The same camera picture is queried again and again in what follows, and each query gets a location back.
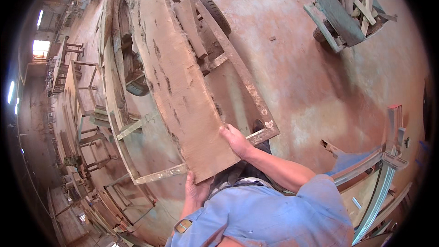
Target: man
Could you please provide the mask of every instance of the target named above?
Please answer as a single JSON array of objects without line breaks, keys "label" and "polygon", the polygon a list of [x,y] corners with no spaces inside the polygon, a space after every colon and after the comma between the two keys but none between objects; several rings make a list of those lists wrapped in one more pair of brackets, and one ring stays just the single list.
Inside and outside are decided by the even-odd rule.
[{"label": "man", "polygon": [[[253,132],[262,128],[255,121]],[[351,246],[352,223],[330,176],[271,155],[268,141],[253,147],[230,124],[219,133],[242,161],[210,187],[212,178],[195,185],[187,173],[184,208],[166,247]]]}]

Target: fluorescent light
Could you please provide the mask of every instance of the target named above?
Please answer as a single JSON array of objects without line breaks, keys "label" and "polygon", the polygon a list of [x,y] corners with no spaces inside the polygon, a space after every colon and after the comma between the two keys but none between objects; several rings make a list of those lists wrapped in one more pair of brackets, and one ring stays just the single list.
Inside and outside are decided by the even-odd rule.
[{"label": "fluorescent light", "polygon": [[42,16],[43,16],[43,10],[40,11],[40,17],[38,17],[38,22],[36,23],[37,26],[40,26]]},{"label": "fluorescent light", "polygon": [[11,82],[11,86],[9,87],[9,94],[8,94],[8,103],[11,102],[12,99],[12,91],[14,91],[14,81]]}]

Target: dusty floor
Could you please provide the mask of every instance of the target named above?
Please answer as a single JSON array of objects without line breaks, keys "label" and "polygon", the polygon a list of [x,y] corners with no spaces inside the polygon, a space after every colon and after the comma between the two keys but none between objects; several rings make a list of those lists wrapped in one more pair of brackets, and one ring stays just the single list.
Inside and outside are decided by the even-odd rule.
[{"label": "dusty floor", "polygon": [[[387,106],[402,104],[406,136],[412,140],[403,158],[410,164],[396,173],[393,184],[403,189],[413,179],[418,168],[414,162],[417,140],[423,140],[424,134],[422,94],[428,61],[414,18],[403,0],[378,0],[387,13],[398,14],[398,22],[390,21],[372,39],[339,55],[312,37],[316,26],[302,6],[314,0],[214,1],[229,21],[230,41],[255,78],[281,131],[270,141],[273,154],[299,162],[316,173],[327,172],[334,159],[320,146],[321,139],[346,152],[367,151],[381,142]],[[101,7],[91,3],[71,29],[69,41],[85,44],[82,59],[87,62],[98,62],[95,32]],[[269,41],[271,36],[276,40]],[[81,71],[80,85],[87,85],[92,69],[83,67]],[[224,88],[231,97],[233,119],[242,132],[248,133],[242,101],[233,95],[239,85],[236,78],[224,68],[210,74],[207,81],[224,82],[222,74],[227,78]],[[94,84],[98,86],[96,101],[103,105],[99,77]],[[150,95],[136,97],[126,93],[126,97],[133,113],[154,110]],[[55,103],[58,110],[60,101],[63,100]],[[87,92],[83,101],[86,110],[92,109]],[[61,118],[57,119],[57,128],[63,128]],[[143,127],[143,134],[132,134],[125,141],[141,175],[181,163],[159,117]],[[85,149],[87,162],[93,162]],[[100,189],[125,173],[118,159],[93,172],[92,179]],[[181,175],[148,184],[158,202],[136,223],[136,236],[156,246],[164,245],[183,206],[184,180]]]}]

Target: blue shirt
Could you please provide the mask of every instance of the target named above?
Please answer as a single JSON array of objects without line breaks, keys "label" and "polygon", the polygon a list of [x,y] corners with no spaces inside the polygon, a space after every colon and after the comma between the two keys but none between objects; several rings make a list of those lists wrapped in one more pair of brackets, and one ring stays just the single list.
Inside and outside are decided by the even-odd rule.
[{"label": "blue shirt", "polygon": [[185,217],[192,225],[165,247],[213,247],[227,236],[244,246],[351,246],[354,230],[335,184],[316,175],[296,196],[265,186],[223,189]]}]

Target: hand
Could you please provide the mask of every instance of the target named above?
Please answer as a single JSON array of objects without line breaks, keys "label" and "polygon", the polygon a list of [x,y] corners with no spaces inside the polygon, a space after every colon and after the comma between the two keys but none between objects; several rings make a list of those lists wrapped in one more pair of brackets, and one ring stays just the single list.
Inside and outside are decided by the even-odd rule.
[{"label": "hand", "polygon": [[200,182],[199,184],[194,183],[195,174],[192,171],[187,172],[186,185],[185,185],[185,196],[186,202],[193,202],[195,204],[200,204],[207,199],[209,194],[210,184],[213,182],[213,177]]},{"label": "hand", "polygon": [[227,139],[232,150],[244,160],[249,156],[250,151],[254,149],[245,136],[230,124],[226,124],[226,127],[221,126],[219,133]]}]

